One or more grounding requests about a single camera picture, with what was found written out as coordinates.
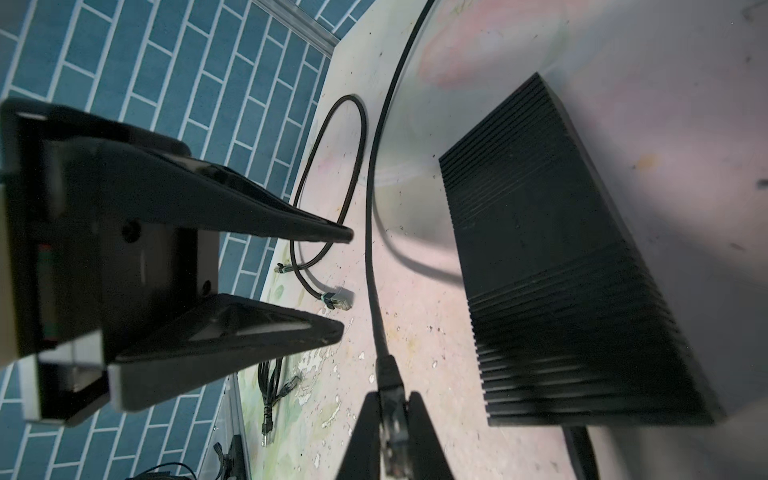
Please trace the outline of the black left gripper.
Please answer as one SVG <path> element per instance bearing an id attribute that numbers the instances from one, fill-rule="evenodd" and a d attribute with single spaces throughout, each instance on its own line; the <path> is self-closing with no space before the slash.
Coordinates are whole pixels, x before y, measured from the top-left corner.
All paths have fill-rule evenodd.
<path id="1" fill-rule="evenodd" d="M 1 152 L 1 360 L 18 366 L 26 421 L 139 412 L 342 339 L 310 312 L 203 300 L 218 287 L 212 231 L 348 243 L 350 228 L 180 140 L 64 105 L 5 100 Z"/>

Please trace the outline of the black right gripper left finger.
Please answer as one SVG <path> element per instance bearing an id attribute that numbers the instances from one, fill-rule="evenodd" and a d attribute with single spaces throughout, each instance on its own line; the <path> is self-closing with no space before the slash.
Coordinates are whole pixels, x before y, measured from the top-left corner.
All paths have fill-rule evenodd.
<path id="1" fill-rule="evenodd" d="M 342 458 L 337 480 L 379 480 L 381 467 L 379 394 L 364 399 L 350 443 Z"/>

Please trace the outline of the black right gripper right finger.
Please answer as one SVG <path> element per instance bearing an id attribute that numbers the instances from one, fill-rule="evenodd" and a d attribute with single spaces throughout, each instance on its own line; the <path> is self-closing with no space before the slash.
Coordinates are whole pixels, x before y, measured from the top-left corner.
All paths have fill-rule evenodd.
<path id="1" fill-rule="evenodd" d="M 410 479 L 449 480 L 454 475 L 428 414 L 422 396 L 413 391 L 408 400 L 408 456 Z"/>

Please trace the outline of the black power adapter with cord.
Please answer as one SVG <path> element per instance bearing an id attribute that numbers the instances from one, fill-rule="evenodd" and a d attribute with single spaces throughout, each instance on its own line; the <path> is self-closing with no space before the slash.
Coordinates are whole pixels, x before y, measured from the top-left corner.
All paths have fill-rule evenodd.
<path id="1" fill-rule="evenodd" d="M 584 426 L 563 426 L 566 449 L 577 480 L 599 480 L 599 469 L 588 430 Z"/>

